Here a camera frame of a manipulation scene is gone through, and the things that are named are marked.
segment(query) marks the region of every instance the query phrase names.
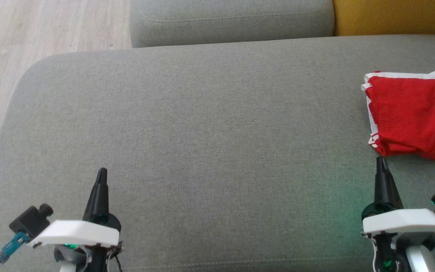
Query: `white trim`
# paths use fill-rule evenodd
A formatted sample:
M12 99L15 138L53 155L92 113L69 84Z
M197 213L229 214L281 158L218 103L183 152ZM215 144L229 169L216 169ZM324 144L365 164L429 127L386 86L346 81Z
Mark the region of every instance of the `white trim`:
M361 89L362 91L366 91L368 88L370 88L372 85L370 83L362 84Z
M388 77L389 79L435 79L435 71L428 74L410 74L410 73L369 73L365 76L365 82L373 76Z
M370 121L370 131L372 132L371 135L373 135L378 133L378 127L377 124L375 124L375 122L373 121L372 113L370 112L370 108L369 108L369 105L372 101L370 100L370 98L368 98L368 96L366 96L366 98L367 98L367 111L369 113L369 121Z

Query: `red cloth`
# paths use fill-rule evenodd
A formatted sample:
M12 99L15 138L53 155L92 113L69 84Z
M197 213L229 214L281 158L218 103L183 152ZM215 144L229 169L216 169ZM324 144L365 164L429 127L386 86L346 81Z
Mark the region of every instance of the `red cloth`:
M368 74L364 84L378 130L369 143L383 156L417 153L435 160L435 79L387 74Z

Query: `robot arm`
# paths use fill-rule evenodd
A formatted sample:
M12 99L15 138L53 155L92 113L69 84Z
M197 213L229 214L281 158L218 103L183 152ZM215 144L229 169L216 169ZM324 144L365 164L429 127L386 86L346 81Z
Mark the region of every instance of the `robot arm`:
M404 209L385 158L377 158L375 199L362 212L375 272L435 272L435 211Z
M109 213L107 169L101 168L92 188L82 220L56 220L46 217L52 208L30 207L10 224L16 235L0 252L0 264L23 244L36 248L55 245L55 260L62 264L61 272L107 272L108 261L122 252L119 242L121 224Z

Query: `blue cable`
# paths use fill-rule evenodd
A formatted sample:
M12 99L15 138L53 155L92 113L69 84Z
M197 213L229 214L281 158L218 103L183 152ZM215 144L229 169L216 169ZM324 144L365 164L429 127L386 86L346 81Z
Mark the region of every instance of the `blue cable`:
M18 232L1 250L0 263L5 263L10 256L22 246L22 244L28 242L29 237L26 236L26 234L24 234L22 231Z

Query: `white plastic mount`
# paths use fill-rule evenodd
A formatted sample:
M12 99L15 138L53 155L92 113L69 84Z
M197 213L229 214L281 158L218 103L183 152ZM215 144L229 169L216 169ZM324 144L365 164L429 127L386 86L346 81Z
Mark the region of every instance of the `white plastic mount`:
M435 213L428 209L402 209L381 213L362 221L364 233L372 236L397 232L435 232Z
M28 246L37 243L45 244L77 244L80 246L102 247L117 246L119 231L111 227L81 221L81 220L56 220L51 223L41 234L36 236Z

